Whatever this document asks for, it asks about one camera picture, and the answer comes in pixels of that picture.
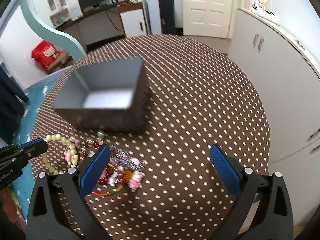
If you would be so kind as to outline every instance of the desk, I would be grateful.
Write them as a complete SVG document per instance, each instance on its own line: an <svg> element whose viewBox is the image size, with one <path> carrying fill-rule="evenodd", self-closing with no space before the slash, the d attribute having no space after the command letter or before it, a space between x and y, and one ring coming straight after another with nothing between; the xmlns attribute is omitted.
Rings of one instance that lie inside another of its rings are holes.
<svg viewBox="0 0 320 240"><path fill-rule="evenodd" d="M64 22L56 27L56 30L70 34L82 45L85 51L90 51L92 47L97 48L123 37L124 33L119 15L115 13L115 8L122 2L130 3L130 1L123 0L110 5L101 5L85 12L83 16L75 21L70 19Z"/></svg>
<svg viewBox="0 0 320 240"><path fill-rule="evenodd" d="M104 4L104 5L100 5L99 7L97 8L94 8L90 11L87 11L83 14L83 16L79 17L78 19L76 20L67 20L66 22L62 23L61 25L57 26L55 29L58 30L58 31L61 31L63 32L66 28L68 27L71 27L72 25L74 24L77 24L79 22L81 22L82 20L92 16L92 15L95 15L97 13L100 13L102 11L105 11L105 10L110 10L112 8L116 8L120 3L123 3L123 2L126 2L126 3L130 3L130 0L123 0L121 2L115 2L113 4Z"/></svg>
<svg viewBox="0 0 320 240"><path fill-rule="evenodd" d="M242 166L268 174L269 125L259 95L225 55L198 41L174 35L125 38L79 60L44 99L32 139L60 133L84 140L95 132L76 130L52 109L70 73L95 62L141 56L153 96L145 133L107 134L105 142L148 161L142 188L127 186L116 195L85 198L114 240L209 239L235 198L227 192L209 159L215 142ZM49 142L48 160L66 170L63 146ZM33 176L49 172L41 157L32 159ZM104 193L110 187L101 187ZM71 227L68 202L60 195Z"/></svg>

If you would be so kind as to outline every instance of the jewelry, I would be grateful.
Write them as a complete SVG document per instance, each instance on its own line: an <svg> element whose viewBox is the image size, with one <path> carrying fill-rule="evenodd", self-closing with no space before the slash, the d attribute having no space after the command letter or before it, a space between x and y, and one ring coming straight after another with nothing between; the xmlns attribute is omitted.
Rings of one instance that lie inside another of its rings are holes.
<svg viewBox="0 0 320 240"><path fill-rule="evenodd" d="M68 162L68 165L71 167L76 167L78 164L79 156L77 155L76 145L80 144L80 141L77 140L74 137L70 137L70 139L66 139L65 137L62 137L61 134L53 134L53 135L47 135L44 138L44 141L50 142L50 141L59 141L65 145L67 145L66 150L64 151L64 159L66 162ZM43 153L42 155L42 161L44 163L44 166L49 169L50 172L53 172L54 175L62 174L64 171L57 171L53 166L48 163L47 153Z"/></svg>
<svg viewBox="0 0 320 240"><path fill-rule="evenodd" d="M99 134L98 132L97 135L100 135L99 139L102 139L102 133ZM91 145L94 143L91 138L86 141ZM118 184L119 186L111 192L100 193L94 190L92 193L97 196L110 196L121 191L124 184L128 184L129 188L137 190L145 176L142 171L147 162L145 160L140 162L137 158L132 158L128 152L117 149L114 146L111 146L110 149L112 151L110 162L100 176L98 184L108 184L111 187L115 187Z"/></svg>

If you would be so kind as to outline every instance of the gray storage box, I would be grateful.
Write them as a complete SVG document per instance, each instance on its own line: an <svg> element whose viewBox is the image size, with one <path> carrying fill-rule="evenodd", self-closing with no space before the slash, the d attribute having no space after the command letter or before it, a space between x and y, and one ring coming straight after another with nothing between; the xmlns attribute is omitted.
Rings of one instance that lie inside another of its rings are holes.
<svg viewBox="0 0 320 240"><path fill-rule="evenodd" d="M144 132L149 83L140 57L75 69L52 108L77 129Z"/></svg>

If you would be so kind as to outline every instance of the white cabinet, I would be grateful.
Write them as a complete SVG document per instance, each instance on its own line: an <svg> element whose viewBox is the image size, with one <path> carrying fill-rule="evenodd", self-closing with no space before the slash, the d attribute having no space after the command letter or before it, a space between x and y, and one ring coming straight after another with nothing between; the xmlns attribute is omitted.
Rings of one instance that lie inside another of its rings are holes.
<svg viewBox="0 0 320 240"><path fill-rule="evenodd" d="M306 146L320 126L320 80L302 55L273 28L237 10L228 57L263 104L270 126L269 163Z"/></svg>
<svg viewBox="0 0 320 240"><path fill-rule="evenodd" d="M269 174L280 171L288 189L294 225L306 224L319 205L320 199L320 155L310 154L320 142L306 147L278 163L268 166Z"/></svg>
<svg viewBox="0 0 320 240"><path fill-rule="evenodd" d="M147 34L142 9L122 12L120 17L127 38Z"/></svg>
<svg viewBox="0 0 320 240"><path fill-rule="evenodd" d="M67 8L66 0L32 0L37 15L49 26L53 26L50 16Z"/></svg>

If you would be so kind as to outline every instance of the bead bracelet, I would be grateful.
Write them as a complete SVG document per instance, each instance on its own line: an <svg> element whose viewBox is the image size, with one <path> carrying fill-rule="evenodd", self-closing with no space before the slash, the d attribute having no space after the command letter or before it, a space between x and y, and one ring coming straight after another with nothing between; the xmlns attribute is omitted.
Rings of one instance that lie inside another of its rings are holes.
<svg viewBox="0 0 320 240"><path fill-rule="evenodd" d="M70 154L71 154L71 159L70 159L71 162L69 162L68 165L71 165L72 163L71 167L76 167L76 165L78 164L79 156L77 155L76 146L71 142L71 140L66 139L65 137L62 137L60 134L57 134L57 135L53 134L53 135L47 135L44 138L44 141L46 142L58 141L67 145L68 146L67 148L70 150ZM42 156L42 161L44 163L44 166L47 169L49 169L50 172L53 172L54 175L64 173L63 171L57 171L53 166L50 165L50 163L48 163L47 153L43 153L41 156Z"/></svg>

